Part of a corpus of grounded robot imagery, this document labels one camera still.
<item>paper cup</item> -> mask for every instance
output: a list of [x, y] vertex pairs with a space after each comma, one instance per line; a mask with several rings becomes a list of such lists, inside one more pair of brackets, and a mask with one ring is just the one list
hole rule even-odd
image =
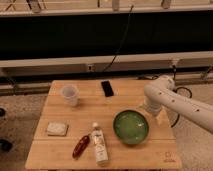
[[78, 89], [75, 85], [65, 85], [61, 89], [61, 95], [71, 106], [78, 104]]

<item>floor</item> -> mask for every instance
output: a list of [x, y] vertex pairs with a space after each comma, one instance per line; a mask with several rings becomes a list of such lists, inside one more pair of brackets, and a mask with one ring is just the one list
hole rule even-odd
[[[187, 86], [193, 98], [213, 105], [213, 85]], [[42, 106], [47, 94], [0, 97], [0, 107], [7, 111], [0, 118], [0, 137], [10, 140], [14, 147], [9, 153], [0, 151], [0, 171], [25, 171], [24, 165], [32, 142]], [[171, 122], [176, 114], [168, 110]], [[182, 171], [213, 170], [213, 136], [183, 117], [173, 128], [183, 162]]]

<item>chair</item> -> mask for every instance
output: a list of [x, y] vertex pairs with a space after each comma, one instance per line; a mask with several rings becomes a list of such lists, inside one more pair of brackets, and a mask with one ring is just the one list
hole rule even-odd
[[[0, 117], [3, 117], [5, 113], [6, 113], [5, 110], [3, 108], [0, 108]], [[10, 151], [10, 149], [13, 146], [12, 143], [10, 143], [9, 141], [5, 139], [0, 139], [0, 145], [1, 145], [1, 149], [6, 152]]]

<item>bowl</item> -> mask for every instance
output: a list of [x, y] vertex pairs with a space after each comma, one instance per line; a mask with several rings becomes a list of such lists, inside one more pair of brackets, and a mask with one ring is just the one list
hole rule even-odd
[[136, 145], [146, 139], [149, 125], [141, 113], [134, 110], [125, 110], [116, 115], [113, 129], [123, 143]]

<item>red sausage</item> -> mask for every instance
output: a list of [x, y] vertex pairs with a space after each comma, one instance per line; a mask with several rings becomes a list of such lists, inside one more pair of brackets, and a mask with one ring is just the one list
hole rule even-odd
[[78, 144], [75, 146], [72, 157], [77, 159], [85, 150], [89, 142], [90, 142], [89, 136], [88, 135], [83, 136], [81, 140], [78, 142]]

